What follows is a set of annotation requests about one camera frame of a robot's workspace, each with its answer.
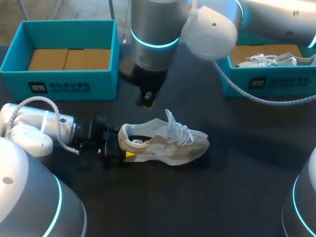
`blue box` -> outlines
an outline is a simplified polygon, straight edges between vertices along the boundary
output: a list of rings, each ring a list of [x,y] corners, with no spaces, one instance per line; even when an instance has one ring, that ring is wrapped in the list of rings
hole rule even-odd
[[[111,49],[108,70],[27,71],[38,48]],[[0,68],[14,100],[44,96],[53,101],[114,100],[119,40],[114,20],[24,21]]]
[[[237,41],[237,45],[267,44],[282,44],[282,42],[246,33],[240,33]],[[304,58],[316,54],[314,48],[299,46],[299,49]],[[316,94],[316,66],[235,68],[232,66],[229,56],[217,63],[234,84],[254,96],[310,96]],[[241,96],[223,78],[221,78],[221,83],[225,96]]]

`cardboard insert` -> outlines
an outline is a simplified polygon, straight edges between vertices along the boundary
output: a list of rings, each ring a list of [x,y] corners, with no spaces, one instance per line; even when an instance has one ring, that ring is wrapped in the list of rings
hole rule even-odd
[[[36,49],[28,71],[107,70],[110,49]]]

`shoe sole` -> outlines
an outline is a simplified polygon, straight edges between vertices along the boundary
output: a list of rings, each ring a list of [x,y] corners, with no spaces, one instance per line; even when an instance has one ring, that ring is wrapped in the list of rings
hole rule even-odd
[[[124,160],[124,162],[146,162],[149,160],[159,160],[159,161],[162,161],[168,165],[176,166],[176,165],[182,165],[182,164],[189,163],[197,158],[199,158],[199,157],[192,158],[192,159],[169,159],[169,158],[159,157],[159,156],[155,156],[155,155],[138,154],[134,158],[126,158]]]

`shoe box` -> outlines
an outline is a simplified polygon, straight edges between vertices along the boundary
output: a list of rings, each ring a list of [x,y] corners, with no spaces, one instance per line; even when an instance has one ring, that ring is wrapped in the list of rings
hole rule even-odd
[[[316,66],[296,67],[236,67],[249,61],[254,55],[276,55],[291,53],[297,57],[309,58],[316,49],[295,44],[284,44],[260,36],[240,33],[235,50],[217,63],[230,80],[245,92],[254,96],[310,96],[316,94]],[[225,96],[240,97],[221,78]]]
[[[115,20],[23,21],[0,68],[15,101],[115,100],[118,72]]]

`white shoelace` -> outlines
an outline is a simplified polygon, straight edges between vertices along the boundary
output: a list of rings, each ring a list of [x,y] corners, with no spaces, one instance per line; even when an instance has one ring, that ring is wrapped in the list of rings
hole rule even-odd
[[[247,59],[250,59],[252,62],[262,63],[262,66],[276,66],[278,65],[278,62],[275,60],[276,57],[275,55],[258,54]]]
[[[177,139],[173,141],[168,141],[168,143],[176,143],[178,142],[177,146],[185,146],[185,145],[191,145],[194,142],[193,134],[190,129],[188,129],[187,126],[183,126],[182,124],[177,122],[177,125],[180,129],[180,135]]]

